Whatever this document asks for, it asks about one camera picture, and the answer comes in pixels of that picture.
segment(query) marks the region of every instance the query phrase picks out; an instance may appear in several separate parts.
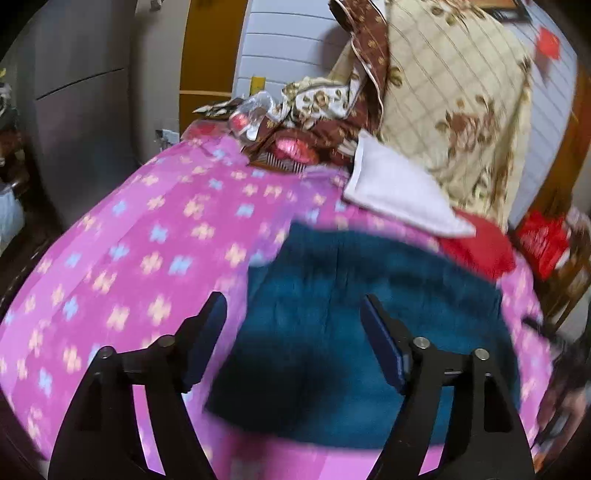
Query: clear plastic bag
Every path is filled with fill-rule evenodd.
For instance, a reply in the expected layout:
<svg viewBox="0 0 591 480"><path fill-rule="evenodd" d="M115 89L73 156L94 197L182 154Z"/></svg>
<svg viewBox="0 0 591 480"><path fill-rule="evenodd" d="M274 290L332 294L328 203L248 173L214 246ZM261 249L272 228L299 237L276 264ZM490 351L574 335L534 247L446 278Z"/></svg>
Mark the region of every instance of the clear plastic bag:
<svg viewBox="0 0 591 480"><path fill-rule="evenodd" d="M254 142L262 119L275 107L275 100L265 90L251 96L228 119L230 129L240 140Z"/></svg>

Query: yellow door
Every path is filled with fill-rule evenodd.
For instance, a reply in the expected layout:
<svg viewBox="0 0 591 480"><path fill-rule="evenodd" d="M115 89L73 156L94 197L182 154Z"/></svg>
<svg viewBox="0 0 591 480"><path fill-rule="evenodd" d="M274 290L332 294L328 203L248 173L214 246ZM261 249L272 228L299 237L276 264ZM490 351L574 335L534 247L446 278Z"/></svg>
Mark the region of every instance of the yellow door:
<svg viewBox="0 0 591 480"><path fill-rule="evenodd" d="M185 30L178 100L181 132L193 110L229 100L248 0L192 0Z"/></svg>

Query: brown floral fabric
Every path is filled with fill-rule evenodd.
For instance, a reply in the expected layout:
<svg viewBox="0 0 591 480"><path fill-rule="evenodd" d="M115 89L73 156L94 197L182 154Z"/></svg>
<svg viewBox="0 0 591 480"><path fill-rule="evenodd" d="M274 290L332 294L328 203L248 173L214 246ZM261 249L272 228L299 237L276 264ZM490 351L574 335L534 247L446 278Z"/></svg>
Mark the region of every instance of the brown floral fabric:
<svg viewBox="0 0 591 480"><path fill-rule="evenodd" d="M348 76L287 85L283 103L267 114L256 141L244 149L255 163L276 140L298 138L318 152L321 162L348 166L359 130L380 127L389 69L385 18L370 0L332 0L330 8L351 35L342 55L350 60L343 62Z"/></svg>

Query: metal screw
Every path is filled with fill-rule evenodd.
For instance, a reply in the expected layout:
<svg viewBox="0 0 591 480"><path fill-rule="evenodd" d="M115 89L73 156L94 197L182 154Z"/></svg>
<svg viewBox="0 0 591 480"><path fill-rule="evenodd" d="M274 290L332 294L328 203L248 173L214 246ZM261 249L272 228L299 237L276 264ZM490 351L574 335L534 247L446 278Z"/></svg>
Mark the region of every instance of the metal screw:
<svg viewBox="0 0 591 480"><path fill-rule="evenodd" d="M168 346L174 345L174 335L162 335L162 337L156 341L158 342L158 345L166 348Z"/></svg>
<svg viewBox="0 0 591 480"><path fill-rule="evenodd" d="M416 337L413 340L413 343L417 347L419 347L419 348L421 348L423 350L425 350L425 348L429 348L431 346L431 342L429 340L427 340L425 337Z"/></svg>
<svg viewBox="0 0 591 480"><path fill-rule="evenodd" d="M97 352L101 358L109 358L113 353L115 353L115 349L111 346L104 346Z"/></svg>
<svg viewBox="0 0 591 480"><path fill-rule="evenodd" d="M474 355L476 355L480 360L488 360L491 357L490 354L483 348L477 348L474 350Z"/></svg>

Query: plastic bag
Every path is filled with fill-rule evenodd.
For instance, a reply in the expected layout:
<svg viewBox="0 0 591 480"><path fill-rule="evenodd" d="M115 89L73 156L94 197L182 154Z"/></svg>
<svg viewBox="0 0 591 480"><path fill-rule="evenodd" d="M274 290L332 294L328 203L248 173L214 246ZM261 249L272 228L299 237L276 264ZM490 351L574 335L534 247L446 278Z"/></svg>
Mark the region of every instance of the plastic bag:
<svg viewBox="0 0 591 480"><path fill-rule="evenodd" d="M262 119L274 106L273 97L265 90L261 90L236 109L228 119L228 125L238 138L253 142L256 140Z"/></svg>
<svg viewBox="0 0 591 480"><path fill-rule="evenodd" d="M564 216L550 219L534 210L517 234L531 268L542 280L549 278L560 257L569 248L563 224Z"/></svg>
<svg viewBox="0 0 591 480"><path fill-rule="evenodd" d="M10 185L0 181L0 255L25 225L21 204Z"/></svg>

